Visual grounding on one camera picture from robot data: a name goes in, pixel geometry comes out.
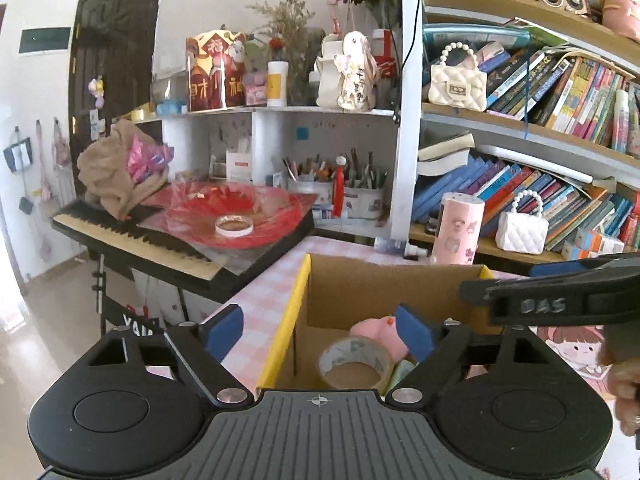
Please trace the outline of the person right hand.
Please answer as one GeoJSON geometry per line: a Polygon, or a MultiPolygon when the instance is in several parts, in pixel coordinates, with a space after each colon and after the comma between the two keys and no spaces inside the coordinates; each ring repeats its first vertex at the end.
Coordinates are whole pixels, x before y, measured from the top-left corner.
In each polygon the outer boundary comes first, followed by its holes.
{"type": "Polygon", "coordinates": [[[599,361],[609,366],[608,388],[616,397],[615,416],[628,437],[639,437],[639,323],[603,327],[599,361]]]}

